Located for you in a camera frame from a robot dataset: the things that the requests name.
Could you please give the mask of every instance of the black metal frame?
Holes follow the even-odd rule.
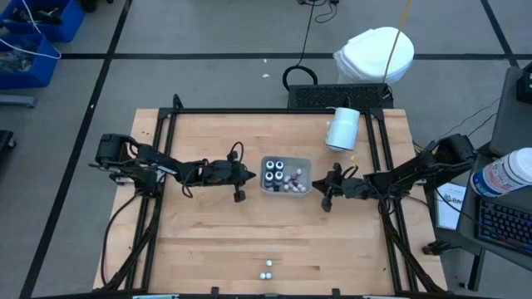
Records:
[[[165,143],[165,154],[170,154],[171,147],[173,144],[173,137],[175,133],[175,125],[177,121],[177,116],[179,114],[294,114],[294,115],[312,115],[312,114],[333,114],[334,110],[323,110],[323,109],[197,109],[197,108],[184,108],[181,104],[179,97],[174,97],[174,103],[173,107],[171,108],[160,108],[159,114],[157,116],[157,123],[155,126],[155,134],[154,134],[154,140],[153,140],[153,146],[157,149],[160,147],[160,139],[163,134],[163,124],[166,119],[170,119],[170,125],[168,128],[168,131],[166,133],[166,143]],[[382,109],[370,109],[370,110],[361,110],[361,114],[365,117],[366,124],[367,124],[367,133],[369,138],[369,144],[370,144],[370,151],[372,153],[372,163],[373,168],[375,171],[379,171],[381,169],[380,160],[379,160],[379,154],[377,149],[377,142],[375,138],[375,132],[372,124],[372,115],[375,116],[375,118],[378,121],[379,124],[379,132],[380,136],[382,138],[382,147],[383,152],[385,155],[385,161],[387,164],[388,169],[393,169],[393,162],[392,162],[392,151],[390,149],[389,140],[387,138],[387,129],[386,129],[386,123],[384,120],[384,114],[382,112]],[[156,218],[157,220],[157,227],[159,226],[159,219],[160,219],[160,211],[162,207],[162,200],[163,200],[163,193],[164,193],[164,187],[165,187],[165,181],[163,180],[160,183],[161,186],[161,192],[160,196],[154,198],[155,200],[155,207],[154,207],[154,214],[152,215],[152,218]],[[137,245],[140,241],[140,236],[142,235],[142,230],[145,225],[145,221],[147,218],[147,212],[148,212],[148,203],[150,199],[143,198],[142,203],[140,205],[139,209],[139,217],[137,220],[137,226],[135,230],[135,236],[134,236],[134,242],[133,245]],[[397,225],[399,226],[399,231],[401,234],[401,239],[403,242],[405,242],[406,245],[408,245],[407,240],[407,234],[406,234],[406,224],[404,221],[404,215],[402,214],[402,209],[400,203],[397,203],[396,205],[396,214],[397,214]],[[397,255],[395,250],[395,245],[393,241],[386,236],[386,245],[387,245],[387,253],[388,253],[388,260],[389,260],[389,266],[390,266],[390,273],[392,275],[392,284],[395,296],[399,297],[409,297],[409,298],[472,298],[467,296],[456,296],[456,295],[450,295],[450,294],[438,294],[438,293],[427,293],[427,292],[419,292],[417,290],[417,284],[416,284],[416,277],[413,274],[413,271],[406,263],[406,273],[409,280],[409,287],[411,288],[410,291],[404,291],[402,290],[401,285],[401,277],[399,273],[399,267],[397,264]],[[133,298],[134,296],[141,296],[141,295],[150,295],[148,293],[149,285],[150,285],[150,275],[151,275],[151,268],[153,266],[153,258],[155,255],[155,243],[157,239],[157,231],[155,230],[155,233],[151,237],[148,245],[147,245],[147,253],[145,257],[145,267],[142,273],[142,279],[141,279],[141,286],[140,288],[133,288],[133,281],[135,280],[135,272],[136,267],[133,267],[126,277],[126,284],[125,289],[120,291],[108,291],[108,290],[96,290],[95,292],[89,292],[89,293],[82,293],[82,294],[71,294],[71,295],[61,295],[61,296],[53,296],[53,297],[27,297],[27,298],[57,298],[57,299],[81,299],[81,298]],[[36,252],[37,254],[46,254],[47,250],[45,252]],[[217,287],[213,287],[210,294],[179,294],[180,299],[270,299],[270,297],[275,298],[283,298],[283,299],[358,299],[362,298],[362,296],[343,296],[340,295],[340,290],[338,289],[332,289],[332,296],[326,296],[326,295],[301,295],[301,296],[285,296],[280,294],[243,294],[243,295],[220,295],[219,289]]]
[[[467,283],[461,283],[460,287],[464,287],[470,291],[478,292],[480,287],[480,278],[482,277],[482,268],[484,267],[485,249],[481,248],[479,254],[475,255],[473,265],[471,265],[471,273]]]

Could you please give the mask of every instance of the wooden tabletop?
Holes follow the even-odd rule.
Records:
[[[151,144],[157,110],[138,110],[131,136]],[[385,110],[394,165],[414,157],[411,133],[404,110]],[[308,158],[313,179],[322,179],[334,162],[348,167],[354,155],[357,177],[372,173],[367,127],[359,121],[354,152],[333,152],[324,144],[328,120],[333,115],[178,115],[171,156],[180,161],[225,159],[230,147],[242,141],[243,163],[260,173],[265,155]],[[160,150],[164,148],[166,121]],[[378,132],[377,122],[373,123]],[[385,169],[381,139],[377,133],[380,161]],[[320,206],[322,195],[314,190],[302,199],[268,196],[259,178],[244,190],[247,199],[233,200],[234,188],[193,188],[193,199],[181,193],[181,185],[166,184],[155,258],[150,280],[153,293],[392,294],[382,221],[376,200],[334,198],[331,213]],[[118,187],[113,213],[133,194],[132,186]],[[425,200],[422,189],[412,196]],[[402,201],[411,251],[434,281],[446,289],[439,257],[424,255],[421,247],[435,240],[425,205]],[[124,262],[131,250],[140,200],[125,209],[109,233],[106,277]],[[273,266],[267,267],[266,261]],[[408,289],[402,255],[397,250],[401,283]],[[145,258],[137,267],[140,285]],[[273,279],[260,280],[261,272]],[[101,285],[96,275],[95,287]]]

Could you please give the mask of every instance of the blue bin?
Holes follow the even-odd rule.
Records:
[[[26,0],[26,4],[32,7],[53,9],[55,7],[64,7],[61,14],[61,25],[37,24],[42,34],[50,42],[70,42],[74,39],[77,29],[80,27],[85,17],[77,0]],[[9,22],[14,9],[19,8],[26,11],[22,0],[11,0],[6,9],[0,14],[0,27],[3,25],[10,33],[15,34],[33,34],[37,33],[31,23]]]
[[[4,36],[2,39],[10,45],[22,45],[24,40],[38,45],[37,52],[57,56],[57,51],[42,34]],[[0,42],[0,51],[16,51]],[[0,89],[45,87],[50,84],[57,59],[35,56],[28,71],[0,71]]]

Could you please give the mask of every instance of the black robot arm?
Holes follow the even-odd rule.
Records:
[[[420,179],[429,179],[434,186],[463,173],[475,162],[476,152],[464,135],[453,135],[438,142],[431,142],[416,158],[394,170],[365,174],[363,179],[353,178],[357,167],[342,172],[342,166],[335,163],[324,179],[313,182],[313,187],[323,193],[322,208],[330,212],[333,196],[347,199],[369,199],[379,201],[379,212],[384,219],[384,232],[412,267],[428,292],[444,292],[423,270],[408,247],[401,240],[390,218],[388,206],[393,199],[407,195],[413,184]]]
[[[170,174],[183,185],[183,194],[187,197],[192,198],[189,187],[233,185],[234,201],[241,202],[245,193],[239,188],[255,174],[241,163],[244,151],[239,159],[234,150],[236,145],[244,149],[242,143],[237,142],[226,160],[180,162],[128,135],[104,134],[96,152],[96,164],[90,166],[111,172],[110,178],[118,184],[132,180],[136,192],[144,196],[159,192],[158,183],[164,174]]]

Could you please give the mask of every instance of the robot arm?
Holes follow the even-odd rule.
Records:
[[[192,193],[189,187],[233,185],[234,201],[238,203],[245,199],[244,191],[239,188],[254,178],[255,174],[240,163],[242,156],[238,159],[234,151],[236,145],[244,148],[242,143],[237,142],[227,155],[227,160],[180,162],[150,145],[138,143],[130,136],[104,134],[96,152],[96,164],[89,165],[111,172],[110,178],[118,184],[124,179],[132,179],[137,192],[145,196],[153,196],[158,192],[157,186],[164,174],[172,175],[182,184],[183,194],[190,198]]]
[[[324,179],[313,182],[313,187],[323,193],[322,208],[330,212],[333,196],[347,199],[401,198],[410,192],[415,182],[422,179],[431,179],[431,183],[438,187],[470,169],[475,157],[476,151],[466,136],[452,135],[432,141],[417,157],[391,171],[364,174],[363,179],[352,177],[357,168],[342,172],[342,166],[335,163]]]

